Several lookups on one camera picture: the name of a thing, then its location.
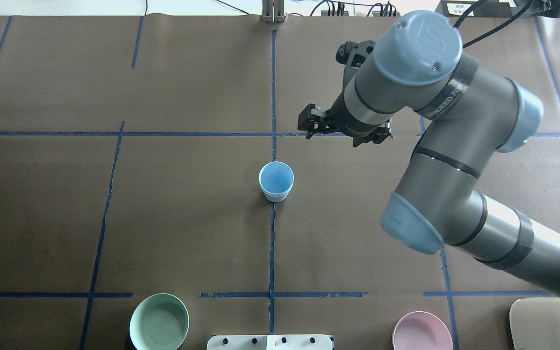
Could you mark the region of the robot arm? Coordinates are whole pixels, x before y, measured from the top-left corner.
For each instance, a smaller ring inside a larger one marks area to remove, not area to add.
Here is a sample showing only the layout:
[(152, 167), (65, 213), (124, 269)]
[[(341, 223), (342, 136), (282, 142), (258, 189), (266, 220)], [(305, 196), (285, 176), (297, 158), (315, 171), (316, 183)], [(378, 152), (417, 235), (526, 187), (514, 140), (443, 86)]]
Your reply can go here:
[(560, 298), (560, 233), (475, 190), (493, 153), (535, 134), (543, 103), (465, 54), (458, 29), (439, 13), (408, 13), (371, 46), (358, 67), (342, 59), (342, 92), (326, 111), (306, 106), (298, 129), (307, 138), (340, 132), (356, 147), (383, 142), (403, 108), (427, 118), (383, 230), (427, 255), (455, 246)]

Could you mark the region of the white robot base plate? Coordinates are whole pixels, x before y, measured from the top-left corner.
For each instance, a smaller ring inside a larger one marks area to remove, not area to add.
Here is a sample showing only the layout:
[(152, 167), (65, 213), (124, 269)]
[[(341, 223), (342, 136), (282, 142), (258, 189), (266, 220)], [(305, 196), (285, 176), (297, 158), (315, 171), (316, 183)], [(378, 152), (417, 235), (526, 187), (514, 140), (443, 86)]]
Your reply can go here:
[(207, 350), (333, 350), (335, 342), (326, 334), (216, 335)]

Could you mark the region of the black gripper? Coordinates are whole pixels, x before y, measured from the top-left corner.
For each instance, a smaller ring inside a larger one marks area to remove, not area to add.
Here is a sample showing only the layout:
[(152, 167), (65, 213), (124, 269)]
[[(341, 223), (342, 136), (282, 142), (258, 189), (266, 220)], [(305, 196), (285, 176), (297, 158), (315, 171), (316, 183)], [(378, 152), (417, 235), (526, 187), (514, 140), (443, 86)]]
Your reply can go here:
[(341, 132), (352, 137), (352, 145), (356, 148), (367, 142), (381, 144), (391, 136), (390, 119), (376, 122), (373, 125), (361, 122), (349, 113), (344, 102), (344, 92), (351, 78), (355, 76), (374, 48), (373, 40), (347, 41), (338, 47), (335, 59), (344, 66), (342, 93), (327, 111), (315, 104), (308, 104), (300, 112), (297, 128), (305, 133), (305, 137), (311, 138), (315, 134), (323, 134), (328, 127), (331, 132)]

